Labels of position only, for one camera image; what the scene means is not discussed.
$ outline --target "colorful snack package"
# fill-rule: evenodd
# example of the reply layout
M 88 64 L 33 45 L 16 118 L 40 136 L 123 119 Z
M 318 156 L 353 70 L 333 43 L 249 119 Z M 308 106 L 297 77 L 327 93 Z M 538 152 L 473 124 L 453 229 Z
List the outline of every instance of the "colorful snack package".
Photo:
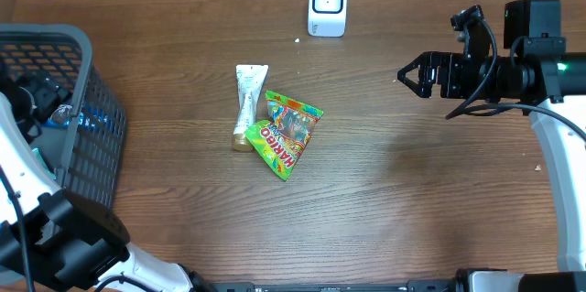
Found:
M 287 180 L 323 111 L 271 91 L 266 91 L 266 101 L 274 123 L 260 121 L 244 134 L 273 171 Z

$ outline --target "plastic crate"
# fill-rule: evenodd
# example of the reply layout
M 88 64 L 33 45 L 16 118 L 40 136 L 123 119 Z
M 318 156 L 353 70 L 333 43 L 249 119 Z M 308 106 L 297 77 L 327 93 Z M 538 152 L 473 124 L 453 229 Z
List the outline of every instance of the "plastic crate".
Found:
M 90 40 L 67 25 L 0 24 L 0 59 L 13 80 L 23 75 L 42 78 L 72 92 L 69 124 L 43 125 L 42 135 L 30 146 L 54 168 L 62 188 L 111 209 L 126 115 L 92 65 Z

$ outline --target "wooden tabletop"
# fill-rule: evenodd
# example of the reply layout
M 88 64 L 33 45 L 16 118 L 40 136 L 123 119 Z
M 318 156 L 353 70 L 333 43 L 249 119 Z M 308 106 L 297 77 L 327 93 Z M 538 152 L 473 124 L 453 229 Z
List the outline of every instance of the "wooden tabletop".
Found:
M 528 118 L 445 121 L 458 101 L 395 81 L 422 51 L 461 52 L 450 17 L 471 5 L 502 44 L 509 1 L 348 0 L 343 38 L 307 34 L 308 0 L 18 0 L 14 21 L 90 37 L 129 117 L 114 212 L 134 243 L 214 282 L 384 283 L 556 270 Z M 586 51 L 586 3 L 562 6 L 569 50 Z M 246 63 L 325 112 L 287 182 L 231 149 Z

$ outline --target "plastic packaging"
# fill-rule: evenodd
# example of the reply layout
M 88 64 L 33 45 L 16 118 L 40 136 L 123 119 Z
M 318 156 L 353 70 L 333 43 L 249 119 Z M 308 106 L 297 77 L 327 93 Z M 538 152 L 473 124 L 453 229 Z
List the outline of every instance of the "plastic packaging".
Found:
M 271 91 L 266 91 L 266 100 L 274 123 L 260 121 L 244 134 L 271 169 L 287 180 L 323 111 Z
M 252 151 L 253 146 L 244 136 L 244 132 L 256 120 L 256 104 L 260 91 L 263 88 L 267 65 L 239 64 L 236 66 L 236 79 L 238 80 L 238 103 L 240 112 L 234 128 L 232 147 L 238 151 Z

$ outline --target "white tube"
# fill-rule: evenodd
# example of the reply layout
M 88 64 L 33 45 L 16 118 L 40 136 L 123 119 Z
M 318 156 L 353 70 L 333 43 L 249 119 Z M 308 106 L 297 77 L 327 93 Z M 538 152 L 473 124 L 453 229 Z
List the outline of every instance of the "white tube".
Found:
M 236 66 L 238 80 L 238 103 L 240 113 L 233 132 L 233 148 L 239 151 L 252 151 L 253 146 L 248 142 L 244 132 L 256 120 L 256 104 L 263 88 L 267 65 L 239 64 Z

